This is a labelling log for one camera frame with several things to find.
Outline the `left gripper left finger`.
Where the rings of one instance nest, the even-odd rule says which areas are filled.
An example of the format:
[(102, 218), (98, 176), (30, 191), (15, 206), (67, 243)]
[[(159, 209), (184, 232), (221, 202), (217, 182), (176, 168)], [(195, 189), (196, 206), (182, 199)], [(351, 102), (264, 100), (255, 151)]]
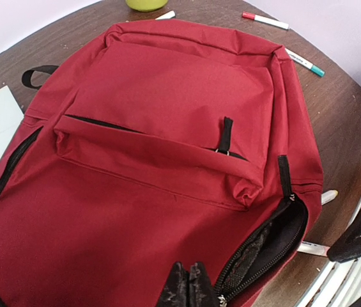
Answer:
[(158, 298), (157, 307), (189, 306), (189, 273), (181, 262), (175, 262)]

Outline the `red backpack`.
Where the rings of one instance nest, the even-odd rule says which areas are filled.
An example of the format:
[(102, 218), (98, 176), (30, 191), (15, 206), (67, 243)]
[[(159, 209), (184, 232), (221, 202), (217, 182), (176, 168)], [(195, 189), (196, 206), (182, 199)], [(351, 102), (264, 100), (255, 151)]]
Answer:
[(251, 306), (321, 212), (284, 46), (183, 20), (113, 25), (38, 90), (0, 161), (0, 306), (155, 306), (174, 263)]

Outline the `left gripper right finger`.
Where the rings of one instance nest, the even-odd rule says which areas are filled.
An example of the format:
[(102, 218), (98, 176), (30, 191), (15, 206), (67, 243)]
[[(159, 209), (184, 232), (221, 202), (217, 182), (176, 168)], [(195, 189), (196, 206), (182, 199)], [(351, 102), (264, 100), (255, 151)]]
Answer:
[(214, 292), (210, 277), (202, 262), (196, 262), (190, 267), (188, 305), (191, 307), (219, 306), (219, 299)]

